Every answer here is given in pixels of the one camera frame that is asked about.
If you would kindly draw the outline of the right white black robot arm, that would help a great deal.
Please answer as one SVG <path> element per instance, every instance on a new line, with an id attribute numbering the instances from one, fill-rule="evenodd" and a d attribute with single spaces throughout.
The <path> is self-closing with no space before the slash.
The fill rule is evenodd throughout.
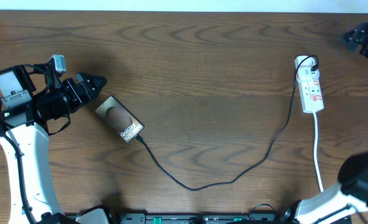
<path id="1" fill-rule="evenodd" d="M 368 22 L 356 26 L 340 38 L 346 49 L 359 50 L 368 59 Z M 316 116 L 324 108 L 319 60 L 300 55 L 295 59 L 295 84 L 298 85 L 304 113 Z M 318 141 L 314 141 L 313 161 L 320 193 L 296 201 L 279 221 L 282 223 L 334 223 L 356 213 L 368 212 L 368 151 L 350 156 L 341 166 L 337 181 L 324 188 L 318 164 Z"/>

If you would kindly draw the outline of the white power strip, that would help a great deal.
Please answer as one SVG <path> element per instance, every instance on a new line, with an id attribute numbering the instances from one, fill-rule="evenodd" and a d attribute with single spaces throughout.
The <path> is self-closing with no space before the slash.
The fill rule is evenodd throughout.
<path id="1" fill-rule="evenodd" d="M 320 72 L 316 57 L 300 55 L 295 58 L 296 81 L 299 86 L 302 110 L 312 114 L 324 109 Z"/>

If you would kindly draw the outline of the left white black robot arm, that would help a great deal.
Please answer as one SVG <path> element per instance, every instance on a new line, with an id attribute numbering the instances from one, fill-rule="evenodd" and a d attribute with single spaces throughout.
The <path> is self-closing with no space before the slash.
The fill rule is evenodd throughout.
<path id="1" fill-rule="evenodd" d="M 49 165 L 51 119 L 70 115 L 95 99 L 106 85 L 102 76 L 79 73 L 76 80 L 60 81 L 63 67 L 32 66 L 45 76 L 45 88 L 35 93 L 28 64 L 0 71 L 0 144 L 7 159 L 11 190 L 10 223 L 109 223 L 103 207 L 70 217 L 54 190 Z"/>

